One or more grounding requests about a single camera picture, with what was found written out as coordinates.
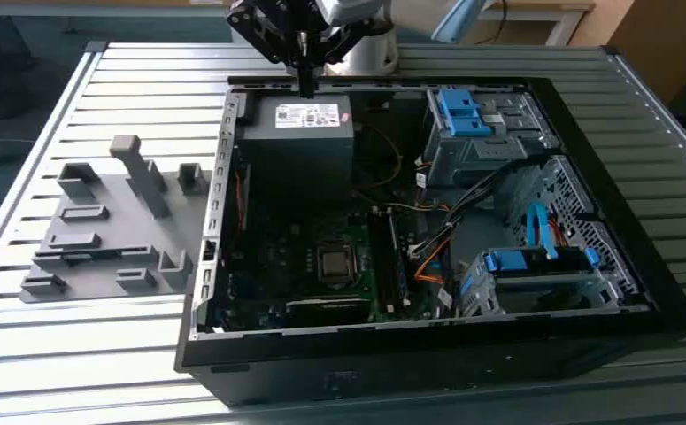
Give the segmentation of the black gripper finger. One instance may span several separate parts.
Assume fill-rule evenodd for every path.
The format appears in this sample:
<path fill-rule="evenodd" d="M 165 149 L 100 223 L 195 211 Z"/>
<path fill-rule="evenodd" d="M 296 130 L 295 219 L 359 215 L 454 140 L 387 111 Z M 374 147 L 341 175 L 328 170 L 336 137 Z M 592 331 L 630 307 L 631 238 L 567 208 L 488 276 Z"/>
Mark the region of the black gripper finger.
<path fill-rule="evenodd" d="M 287 74 L 297 84 L 297 94 L 307 95 L 307 69 L 297 52 L 297 43 L 292 40 L 295 33 L 285 22 L 275 26 L 273 19 L 280 22 L 287 18 L 285 10 L 275 2 L 232 2 L 227 13 L 231 29 L 273 64 L 284 64 Z"/>
<path fill-rule="evenodd" d="M 343 56 L 364 37 L 383 35 L 390 29 L 388 21 L 356 21 L 344 24 L 337 31 L 323 37 L 329 27 L 316 25 L 304 31 L 304 95 L 312 96 L 316 90 L 316 71 L 324 65 L 341 61 Z"/>

